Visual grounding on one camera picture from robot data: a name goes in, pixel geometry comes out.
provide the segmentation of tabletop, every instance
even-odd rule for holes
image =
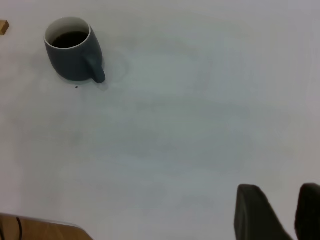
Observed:
[[[239,184],[294,236],[320,182],[315,0],[2,0],[0,212],[95,240],[230,240]],[[57,75],[44,44],[88,21],[106,82]]]

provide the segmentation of small wooden piece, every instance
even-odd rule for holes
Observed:
[[[5,35],[8,28],[9,28],[8,21],[0,20],[0,35]]]

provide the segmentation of gray mug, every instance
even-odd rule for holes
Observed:
[[[73,32],[85,33],[87,37],[75,46],[53,46],[57,38]],[[78,17],[62,17],[47,28],[44,42],[52,66],[62,77],[71,81],[92,78],[98,84],[105,81],[101,48],[93,29],[86,21]]]

